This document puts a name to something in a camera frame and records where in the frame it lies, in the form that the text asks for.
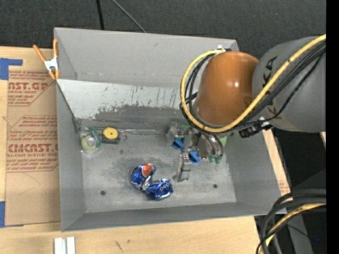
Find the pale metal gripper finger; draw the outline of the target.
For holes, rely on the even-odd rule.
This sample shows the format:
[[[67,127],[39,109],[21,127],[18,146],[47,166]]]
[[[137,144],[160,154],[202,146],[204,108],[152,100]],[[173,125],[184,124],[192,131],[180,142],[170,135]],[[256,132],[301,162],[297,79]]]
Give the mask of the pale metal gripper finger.
[[[177,172],[173,176],[174,181],[182,182],[184,180],[188,180],[191,167],[192,162],[189,159],[189,154],[188,153],[181,154],[177,165]]]
[[[168,145],[184,145],[184,129],[182,126],[170,126],[166,133]]]

